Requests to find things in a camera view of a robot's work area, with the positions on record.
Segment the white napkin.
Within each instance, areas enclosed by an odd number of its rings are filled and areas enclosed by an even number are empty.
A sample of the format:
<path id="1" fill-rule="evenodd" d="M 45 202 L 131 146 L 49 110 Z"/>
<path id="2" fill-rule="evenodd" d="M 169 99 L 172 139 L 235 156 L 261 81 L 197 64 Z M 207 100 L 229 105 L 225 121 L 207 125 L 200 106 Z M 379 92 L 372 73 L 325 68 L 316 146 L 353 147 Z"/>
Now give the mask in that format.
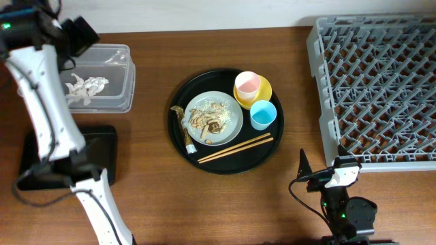
<path id="1" fill-rule="evenodd" d="M 91 103 L 91 97 L 102 92 L 105 85 L 109 83 L 109 80 L 103 77 L 89 77 L 87 80 L 83 80 L 75 73 L 72 73 L 71 76 L 75 77 L 76 83 L 65 84 L 69 91 L 67 96 L 72 97 L 67 100 L 68 105 L 83 100 L 83 106 L 88 106 Z"/>

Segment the blue plastic cup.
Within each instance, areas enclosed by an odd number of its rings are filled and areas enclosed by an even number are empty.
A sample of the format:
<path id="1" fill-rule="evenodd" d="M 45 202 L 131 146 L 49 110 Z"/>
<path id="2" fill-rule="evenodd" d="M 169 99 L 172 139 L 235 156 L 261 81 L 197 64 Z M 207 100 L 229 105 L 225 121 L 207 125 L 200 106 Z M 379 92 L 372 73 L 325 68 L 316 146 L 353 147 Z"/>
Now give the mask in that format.
<path id="1" fill-rule="evenodd" d="M 256 101 L 249 111 L 251 126 L 258 131 L 265 130 L 277 117 L 276 107 L 267 100 Z"/>

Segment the grey plate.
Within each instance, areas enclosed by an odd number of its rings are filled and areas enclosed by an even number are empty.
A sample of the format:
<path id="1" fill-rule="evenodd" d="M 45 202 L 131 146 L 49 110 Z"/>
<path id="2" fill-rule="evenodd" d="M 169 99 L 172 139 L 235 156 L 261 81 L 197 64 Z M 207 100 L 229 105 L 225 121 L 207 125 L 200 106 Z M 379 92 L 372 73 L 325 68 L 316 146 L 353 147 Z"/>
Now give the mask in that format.
<path id="1" fill-rule="evenodd" d="M 208 145 L 200 139 L 201 132 L 197 129 L 191 128 L 188 121 L 191 116 L 191 113 L 189 112 L 190 109 L 212 101 L 225 103 L 226 108 L 230 112 L 230 121 L 227 123 L 227 127 L 222 134 L 208 136 L 208 139 L 213 141 L 211 145 Z M 191 138 L 206 146 L 220 146 L 231 142 L 239 134 L 243 126 L 243 111 L 238 102 L 232 96 L 219 91 L 209 91 L 194 97 L 185 108 L 185 118 Z"/>

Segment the peanut shells and rice scraps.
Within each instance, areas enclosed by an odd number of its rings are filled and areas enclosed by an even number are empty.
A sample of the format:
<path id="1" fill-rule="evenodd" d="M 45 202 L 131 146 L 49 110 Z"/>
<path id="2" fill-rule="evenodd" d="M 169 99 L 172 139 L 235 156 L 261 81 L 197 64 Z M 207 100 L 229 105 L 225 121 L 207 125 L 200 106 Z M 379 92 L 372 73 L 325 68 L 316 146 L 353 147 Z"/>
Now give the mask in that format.
<path id="1" fill-rule="evenodd" d="M 201 132 L 200 139 L 211 145 L 213 141 L 208 136 L 222 134 L 230 121 L 230 112 L 225 103 L 208 102 L 190 109 L 189 125 Z"/>

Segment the gold chopstick wrapper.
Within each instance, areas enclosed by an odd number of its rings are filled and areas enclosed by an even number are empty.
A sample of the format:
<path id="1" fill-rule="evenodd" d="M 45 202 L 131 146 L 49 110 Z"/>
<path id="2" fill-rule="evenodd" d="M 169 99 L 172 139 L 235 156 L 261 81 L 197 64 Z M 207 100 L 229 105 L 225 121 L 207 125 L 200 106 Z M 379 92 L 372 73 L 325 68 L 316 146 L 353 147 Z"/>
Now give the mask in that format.
<path id="1" fill-rule="evenodd" d="M 196 153 L 196 147 L 194 146 L 190 134 L 187 129 L 187 121 L 185 118 L 184 109 L 178 105 L 174 105 L 170 108 L 171 110 L 176 112 L 176 116 L 178 118 L 179 126 L 181 127 L 181 132 L 183 134 L 183 140 L 185 144 L 185 148 L 188 154 Z"/>

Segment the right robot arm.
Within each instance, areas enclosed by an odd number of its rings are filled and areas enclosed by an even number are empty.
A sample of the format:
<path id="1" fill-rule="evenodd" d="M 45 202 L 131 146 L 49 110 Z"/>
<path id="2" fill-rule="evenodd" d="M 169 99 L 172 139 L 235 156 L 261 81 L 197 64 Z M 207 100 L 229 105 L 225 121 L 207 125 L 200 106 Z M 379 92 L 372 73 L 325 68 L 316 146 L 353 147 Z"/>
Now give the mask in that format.
<path id="1" fill-rule="evenodd" d="M 322 211 L 314 210 L 299 198 L 296 201 L 327 224 L 332 235 L 322 237 L 321 244 L 370 244 L 377 205 L 363 197 L 348 195 L 347 188 L 357 182 L 362 166 L 343 146 L 338 146 L 338 153 L 333 166 L 314 172 L 304 150 L 300 150 L 298 173 L 292 183 L 305 182 L 307 192 L 320 193 Z"/>

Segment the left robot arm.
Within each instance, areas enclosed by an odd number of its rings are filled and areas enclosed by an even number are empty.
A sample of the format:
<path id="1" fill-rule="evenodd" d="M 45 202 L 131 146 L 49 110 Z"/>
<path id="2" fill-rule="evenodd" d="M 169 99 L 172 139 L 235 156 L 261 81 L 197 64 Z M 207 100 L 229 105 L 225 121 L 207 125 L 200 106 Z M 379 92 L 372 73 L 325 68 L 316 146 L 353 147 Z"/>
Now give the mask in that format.
<path id="1" fill-rule="evenodd" d="M 15 179 L 12 193 L 34 208 L 75 195 L 100 244 L 135 244 L 112 196 L 108 170 L 87 159 L 89 147 L 61 87 L 64 64 L 96 44 L 99 35 L 83 17 L 59 22 L 59 14 L 48 1 L 12 1 L 1 8 L 1 62 L 21 92 L 39 156 Z M 43 203 L 31 201 L 18 190 L 19 182 L 30 176 L 58 178 L 70 191 Z"/>

